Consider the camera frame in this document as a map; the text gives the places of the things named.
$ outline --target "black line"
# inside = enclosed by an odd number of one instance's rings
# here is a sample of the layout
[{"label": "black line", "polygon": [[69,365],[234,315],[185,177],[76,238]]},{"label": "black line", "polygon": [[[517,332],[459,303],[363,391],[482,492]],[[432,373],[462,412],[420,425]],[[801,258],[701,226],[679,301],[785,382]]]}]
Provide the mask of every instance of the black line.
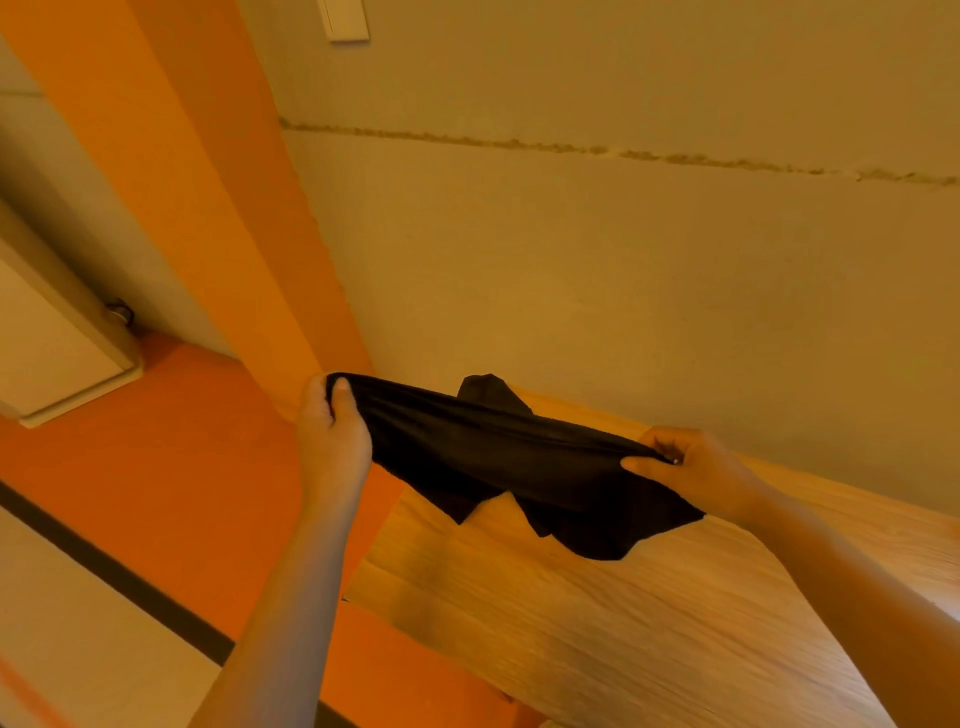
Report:
[{"label": "black line", "polygon": [[[227,661],[233,649],[233,640],[230,637],[63,525],[2,480],[0,480],[0,507],[20,519],[38,535],[106,582],[114,591],[133,602],[160,624],[179,635],[185,642],[192,644],[214,663],[222,667]],[[318,701],[314,725],[316,728],[355,728],[353,723],[321,701]]]}]

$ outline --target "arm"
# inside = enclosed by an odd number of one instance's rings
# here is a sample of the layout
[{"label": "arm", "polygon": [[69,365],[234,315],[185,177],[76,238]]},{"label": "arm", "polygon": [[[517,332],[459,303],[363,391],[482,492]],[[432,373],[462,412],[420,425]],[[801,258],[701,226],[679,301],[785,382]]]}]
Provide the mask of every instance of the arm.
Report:
[{"label": "arm", "polygon": [[371,462],[370,434],[347,381],[306,386],[300,404],[303,502],[240,642],[189,728],[313,725],[340,592],[344,548]]},{"label": "arm", "polygon": [[960,622],[760,480],[710,435],[654,427],[640,442],[676,464],[628,457],[623,467],[757,536],[900,728],[957,724]]}]

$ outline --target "garment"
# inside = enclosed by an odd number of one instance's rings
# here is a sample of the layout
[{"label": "garment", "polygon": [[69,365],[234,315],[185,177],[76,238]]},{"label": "garment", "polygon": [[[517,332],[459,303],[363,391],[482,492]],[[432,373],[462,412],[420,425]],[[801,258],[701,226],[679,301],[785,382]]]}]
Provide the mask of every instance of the garment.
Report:
[{"label": "garment", "polygon": [[514,495],[541,537],[589,559],[622,559],[641,540],[704,514],[620,459],[655,450],[539,417],[494,375],[468,376],[457,397],[373,376],[345,376],[373,440],[373,462],[457,523],[484,500]]}]

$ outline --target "wooden tabletop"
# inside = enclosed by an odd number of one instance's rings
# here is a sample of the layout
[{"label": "wooden tabletop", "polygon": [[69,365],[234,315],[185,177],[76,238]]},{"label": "wooden tabletop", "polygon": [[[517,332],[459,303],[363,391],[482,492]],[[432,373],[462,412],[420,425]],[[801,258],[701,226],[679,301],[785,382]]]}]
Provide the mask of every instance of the wooden tabletop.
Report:
[{"label": "wooden tabletop", "polygon": [[[645,429],[517,393],[546,417]],[[744,461],[960,618],[960,521]],[[711,517],[596,562],[539,539],[510,495],[457,526],[407,489],[346,599],[567,728],[892,725],[779,562]]]}]

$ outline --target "white wall switch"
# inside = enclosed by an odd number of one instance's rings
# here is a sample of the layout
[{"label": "white wall switch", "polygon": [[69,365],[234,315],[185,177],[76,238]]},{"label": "white wall switch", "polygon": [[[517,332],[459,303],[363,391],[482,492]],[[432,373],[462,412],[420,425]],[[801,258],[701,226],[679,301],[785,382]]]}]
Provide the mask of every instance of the white wall switch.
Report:
[{"label": "white wall switch", "polygon": [[324,17],[326,39],[331,43],[370,40],[362,0],[317,0]]}]

